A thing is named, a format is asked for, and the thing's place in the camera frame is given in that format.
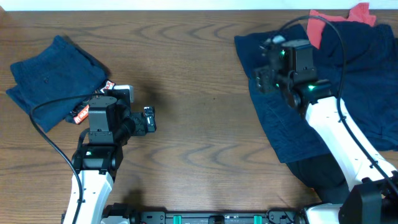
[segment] wooden table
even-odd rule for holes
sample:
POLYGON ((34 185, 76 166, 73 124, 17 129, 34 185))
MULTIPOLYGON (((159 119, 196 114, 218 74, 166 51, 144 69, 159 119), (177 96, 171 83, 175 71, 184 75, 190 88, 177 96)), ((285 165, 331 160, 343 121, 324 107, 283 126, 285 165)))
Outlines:
MULTIPOLYGON (((347 14, 347 11, 328 11, 347 14)), ((398 14, 375 11, 398 31, 398 14)), ((253 108, 233 38, 274 30, 308 11, 10 12, 0 16, 0 223, 59 223, 72 173, 5 94, 10 64, 67 35, 154 105, 158 130, 124 147, 108 203, 168 210, 265 210, 317 202, 280 164, 253 108)), ((49 136, 72 156, 81 130, 49 136)), ((398 153, 384 152, 398 167, 398 153)))

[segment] blue cloth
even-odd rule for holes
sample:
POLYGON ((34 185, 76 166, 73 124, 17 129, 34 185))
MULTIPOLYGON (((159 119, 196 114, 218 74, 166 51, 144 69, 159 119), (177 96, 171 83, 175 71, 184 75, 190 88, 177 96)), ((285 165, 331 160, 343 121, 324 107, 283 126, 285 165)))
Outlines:
MULTIPOLYGON (((106 78, 98 61, 60 36, 38 56, 12 64, 11 72, 17 85, 6 93, 27 114, 34 106, 50 100, 93 93, 106 78)), ((35 121, 48 132, 83 100, 39 108, 34 113, 35 121)))
MULTIPOLYGON (((398 50, 391 28, 358 22, 336 22, 345 41, 347 74, 343 99, 346 107, 373 146, 398 150, 398 50)), ((329 153, 317 132, 289 108, 279 92, 259 93, 250 79, 255 68, 267 65, 259 44, 273 32, 236 36, 235 45, 249 78, 249 91, 260 123, 279 161, 288 163, 329 153)), ((308 39, 301 25, 283 31, 287 40, 308 39)), ((338 89, 342 53, 333 29, 326 26, 320 50, 313 51, 320 79, 338 89)))

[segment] dark blue cloth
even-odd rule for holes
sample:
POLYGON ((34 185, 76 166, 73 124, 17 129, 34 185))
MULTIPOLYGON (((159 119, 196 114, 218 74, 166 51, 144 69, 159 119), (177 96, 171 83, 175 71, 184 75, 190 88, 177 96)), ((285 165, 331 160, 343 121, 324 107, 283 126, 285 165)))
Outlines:
MULTIPOLYGON (((50 100, 93 93, 106 78, 98 61, 60 36, 38 56, 12 64, 11 72, 17 85, 6 93, 27 114, 50 100)), ((48 132, 83 100, 44 106, 35 111, 34 118, 48 132)))
MULTIPOLYGON (((380 151, 398 150, 398 57, 397 43, 387 25, 370 27, 358 22, 334 23, 347 51, 347 74, 343 99, 351 116, 380 151)), ((251 78, 254 68, 267 65, 259 44, 273 32, 235 37, 243 69, 251 78)), ((282 35, 287 40, 308 39, 301 25, 282 35)), ((329 79, 336 91, 341 76, 342 53, 333 29, 326 26, 320 50, 314 49, 314 64, 320 79, 329 79)), ((280 162, 294 162, 329 153, 321 137, 279 92, 261 94, 249 79, 249 91, 260 123, 280 162)))

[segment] red cloth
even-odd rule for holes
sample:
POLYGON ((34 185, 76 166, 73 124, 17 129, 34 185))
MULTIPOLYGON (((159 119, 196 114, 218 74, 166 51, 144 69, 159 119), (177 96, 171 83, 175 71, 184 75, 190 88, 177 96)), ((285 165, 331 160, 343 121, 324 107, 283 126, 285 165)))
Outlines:
MULTIPOLYGON (((341 16, 328 16, 319 13, 316 10, 311 10, 310 16, 321 16, 331 22, 363 22, 369 24, 370 26, 374 26, 374 23, 376 22, 376 16, 369 14, 368 2, 359 3, 354 8, 352 8, 352 10, 349 11, 349 16, 347 19, 341 16)), ((325 22, 318 19, 310 19, 308 21, 307 35, 310 39, 311 44, 317 49, 319 49, 321 46, 322 31, 323 28, 325 28, 325 25, 325 22)))

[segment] white wall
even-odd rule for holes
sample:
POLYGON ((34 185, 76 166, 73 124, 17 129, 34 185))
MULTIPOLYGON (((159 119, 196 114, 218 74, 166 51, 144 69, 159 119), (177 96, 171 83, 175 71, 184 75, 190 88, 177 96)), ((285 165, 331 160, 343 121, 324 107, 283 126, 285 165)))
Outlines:
POLYGON ((398 9, 398 0, 0 0, 0 6, 6 11, 351 9, 359 2, 398 9))

